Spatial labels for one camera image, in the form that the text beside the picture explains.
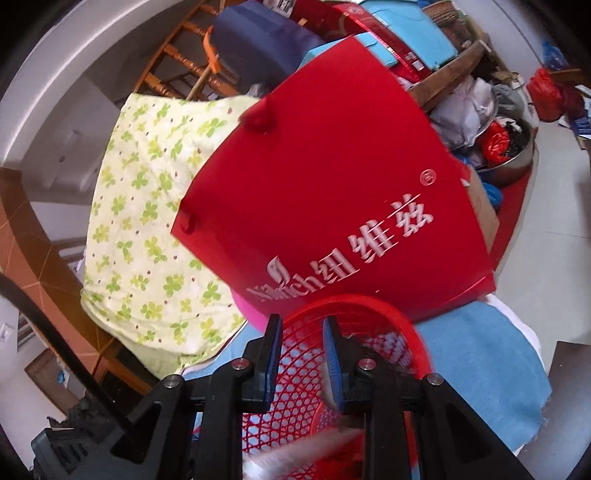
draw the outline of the red shopping bag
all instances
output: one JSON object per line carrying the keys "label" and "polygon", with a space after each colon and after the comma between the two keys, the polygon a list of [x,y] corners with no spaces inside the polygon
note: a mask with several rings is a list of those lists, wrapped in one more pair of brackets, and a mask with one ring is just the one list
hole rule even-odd
{"label": "red shopping bag", "polygon": [[244,113],[172,233],[264,314],[358,293],[418,320],[495,289],[456,163],[354,39]]}

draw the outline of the white arch molding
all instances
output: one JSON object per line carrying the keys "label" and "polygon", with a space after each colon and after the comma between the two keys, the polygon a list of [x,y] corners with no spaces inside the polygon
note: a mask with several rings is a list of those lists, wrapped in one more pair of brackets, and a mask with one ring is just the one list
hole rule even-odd
{"label": "white arch molding", "polygon": [[84,71],[134,28],[180,1],[76,5],[37,43],[0,100],[0,164],[18,168],[49,113]]}

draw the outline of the chinese character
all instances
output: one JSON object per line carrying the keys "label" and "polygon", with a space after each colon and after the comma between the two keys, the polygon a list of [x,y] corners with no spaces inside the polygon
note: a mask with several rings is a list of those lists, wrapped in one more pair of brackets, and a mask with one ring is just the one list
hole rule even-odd
{"label": "chinese character", "polygon": [[371,263],[376,255],[381,257],[396,245],[390,241],[394,236],[388,237],[386,235],[389,228],[382,230],[380,227],[382,223],[370,220],[359,228],[361,236],[349,235],[348,237],[353,252],[361,253],[361,258],[365,263]]}
{"label": "chinese character", "polygon": [[329,284],[344,280],[359,271],[349,263],[338,248],[335,248],[319,262],[310,262],[310,266],[314,270],[314,273],[322,275],[324,281]]}
{"label": "chinese character", "polygon": [[[420,195],[416,195],[416,197],[412,197],[409,193],[405,193],[402,196],[404,204],[402,204],[402,202],[394,202],[392,204],[395,212],[388,215],[388,218],[392,215],[396,215],[396,226],[398,228],[404,228],[402,236],[410,236],[413,233],[418,232],[423,225],[433,221],[433,215],[423,212],[424,205],[415,202],[419,196]],[[402,211],[405,207],[408,207],[407,212]]]}

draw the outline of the blue mat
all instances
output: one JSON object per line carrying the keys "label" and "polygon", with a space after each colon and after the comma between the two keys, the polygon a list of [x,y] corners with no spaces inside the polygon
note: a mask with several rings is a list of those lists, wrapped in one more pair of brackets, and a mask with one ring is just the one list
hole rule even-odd
{"label": "blue mat", "polygon": [[[507,317],[476,301],[416,327],[434,370],[511,450],[534,437],[543,420],[550,383],[536,351]],[[210,375],[241,356],[246,343],[260,335],[246,325],[211,365],[184,377]]]}

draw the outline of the pink object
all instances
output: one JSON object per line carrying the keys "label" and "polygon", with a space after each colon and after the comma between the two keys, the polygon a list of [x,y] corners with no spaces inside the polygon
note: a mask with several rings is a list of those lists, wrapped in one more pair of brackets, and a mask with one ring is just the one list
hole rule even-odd
{"label": "pink object", "polygon": [[232,297],[238,310],[244,315],[244,318],[259,332],[265,333],[267,329],[268,318],[254,308],[250,303],[244,300],[238,293],[232,290]]}

